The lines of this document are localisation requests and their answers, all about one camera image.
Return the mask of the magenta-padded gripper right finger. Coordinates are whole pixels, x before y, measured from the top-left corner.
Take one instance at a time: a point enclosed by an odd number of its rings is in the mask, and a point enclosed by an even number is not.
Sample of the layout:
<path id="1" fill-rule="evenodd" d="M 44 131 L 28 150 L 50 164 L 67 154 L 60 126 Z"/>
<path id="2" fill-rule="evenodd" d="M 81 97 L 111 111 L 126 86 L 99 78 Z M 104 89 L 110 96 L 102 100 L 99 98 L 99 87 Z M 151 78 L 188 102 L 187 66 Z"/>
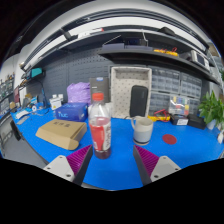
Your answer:
<path id="1" fill-rule="evenodd" d="M 143 185 L 148 185 L 180 170 L 180 167 L 167 156 L 157 156 L 135 145 L 133 156 Z"/>

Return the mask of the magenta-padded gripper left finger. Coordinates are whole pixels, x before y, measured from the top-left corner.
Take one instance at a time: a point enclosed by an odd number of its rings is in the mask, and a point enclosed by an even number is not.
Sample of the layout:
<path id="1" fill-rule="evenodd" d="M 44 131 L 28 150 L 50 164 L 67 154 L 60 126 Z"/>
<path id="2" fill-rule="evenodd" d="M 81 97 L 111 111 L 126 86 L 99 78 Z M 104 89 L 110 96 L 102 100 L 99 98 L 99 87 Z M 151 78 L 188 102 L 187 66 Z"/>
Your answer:
<path id="1" fill-rule="evenodd" d="M 92 146 L 88 145 L 69 156 L 57 156 L 44 170 L 81 186 L 92 155 Z"/>

